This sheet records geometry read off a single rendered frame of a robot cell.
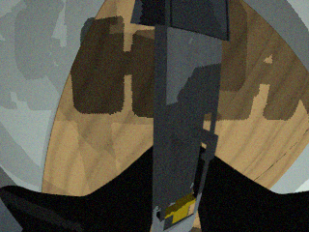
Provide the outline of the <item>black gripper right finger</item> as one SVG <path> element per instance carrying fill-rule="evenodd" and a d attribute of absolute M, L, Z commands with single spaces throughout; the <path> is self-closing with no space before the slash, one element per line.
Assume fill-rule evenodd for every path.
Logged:
<path fill-rule="evenodd" d="M 309 223 L 309 190 L 271 192 L 213 155 L 197 212 L 202 232 L 290 232 Z"/>

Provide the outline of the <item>wooden board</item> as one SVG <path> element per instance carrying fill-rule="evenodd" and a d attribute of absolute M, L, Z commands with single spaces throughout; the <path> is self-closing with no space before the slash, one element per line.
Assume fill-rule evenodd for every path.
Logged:
<path fill-rule="evenodd" d="M 155 27 L 135 0 L 104 0 L 70 66 L 47 146 L 42 193 L 88 196 L 154 144 Z M 215 155 L 270 189 L 309 144 L 309 72 L 243 0 L 221 40 Z"/>

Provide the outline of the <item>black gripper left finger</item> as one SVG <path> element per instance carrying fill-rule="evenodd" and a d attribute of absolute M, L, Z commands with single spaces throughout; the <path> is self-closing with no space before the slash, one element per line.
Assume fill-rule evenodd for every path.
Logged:
<path fill-rule="evenodd" d="M 88 196 L 0 188 L 16 223 L 34 232 L 151 232 L 152 147 Z"/>

